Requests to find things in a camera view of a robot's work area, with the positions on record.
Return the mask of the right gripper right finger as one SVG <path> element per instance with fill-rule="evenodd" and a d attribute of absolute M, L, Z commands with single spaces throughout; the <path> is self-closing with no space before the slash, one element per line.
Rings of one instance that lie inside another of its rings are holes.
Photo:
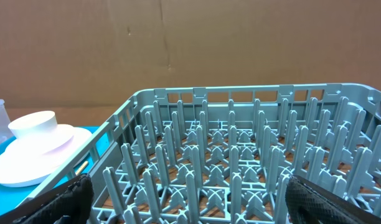
<path fill-rule="evenodd" d="M 380 217 L 299 175 L 289 178 L 285 202 L 295 224 L 381 224 Z"/>

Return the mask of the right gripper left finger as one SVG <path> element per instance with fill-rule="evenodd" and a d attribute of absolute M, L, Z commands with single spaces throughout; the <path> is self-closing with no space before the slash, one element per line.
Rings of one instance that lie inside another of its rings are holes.
<path fill-rule="evenodd" d="M 81 174 L 0 216 L 0 223 L 86 223 L 94 198 L 90 175 Z"/>

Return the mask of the wooden chopstick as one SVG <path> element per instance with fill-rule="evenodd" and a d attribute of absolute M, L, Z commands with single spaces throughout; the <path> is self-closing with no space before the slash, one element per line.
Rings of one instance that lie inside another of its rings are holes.
<path fill-rule="evenodd" d="M 82 162 L 76 169 L 75 169 L 75 175 L 80 175 L 88 166 L 89 162 L 84 161 Z"/>

